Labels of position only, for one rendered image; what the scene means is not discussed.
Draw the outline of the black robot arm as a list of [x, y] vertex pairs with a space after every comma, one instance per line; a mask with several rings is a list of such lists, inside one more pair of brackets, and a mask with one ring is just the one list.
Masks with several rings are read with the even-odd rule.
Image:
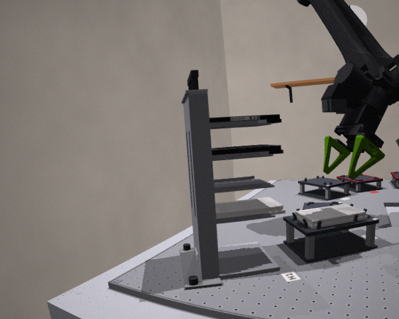
[[321, 98], [323, 112], [345, 114], [339, 126], [371, 129], [399, 101], [399, 54], [392, 58], [344, 0], [297, 1], [313, 6], [346, 63]]

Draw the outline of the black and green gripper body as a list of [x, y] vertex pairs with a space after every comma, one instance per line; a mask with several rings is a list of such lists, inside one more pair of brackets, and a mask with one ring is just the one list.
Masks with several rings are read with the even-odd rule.
[[377, 148], [381, 148], [384, 142], [375, 134], [382, 119], [382, 116], [379, 116], [379, 114], [380, 113], [378, 112], [378, 115], [371, 129], [368, 129], [364, 124], [336, 126], [334, 132], [339, 136], [342, 134], [346, 139], [348, 139], [346, 141], [347, 145], [342, 143], [339, 139], [334, 139], [334, 140], [336, 140], [338, 143], [340, 143], [350, 152], [353, 152], [356, 136], [362, 135], [365, 136], [368, 140], [370, 140]]

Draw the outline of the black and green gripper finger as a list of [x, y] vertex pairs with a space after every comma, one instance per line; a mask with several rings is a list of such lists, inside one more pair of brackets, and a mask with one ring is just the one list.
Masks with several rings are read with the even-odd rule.
[[[362, 150], [368, 153], [371, 156], [371, 158], [355, 171], [357, 161], [360, 157]], [[351, 180], [356, 179], [360, 174], [362, 174], [368, 168], [370, 168], [371, 166], [382, 160], [384, 156], [385, 154], [365, 136], [357, 135], [354, 143], [354, 149], [348, 171], [348, 177], [351, 178]]]
[[[335, 150], [337, 150], [340, 153], [339, 153], [339, 156], [335, 159], [335, 161], [329, 166], [331, 147], [333, 147]], [[332, 137], [326, 136], [325, 137], [325, 160], [324, 160], [323, 171], [326, 174], [329, 174], [343, 160], [345, 160], [350, 155], [350, 153], [351, 152], [349, 150], [347, 150], [344, 146], [342, 146], [340, 143], [338, 143]]]

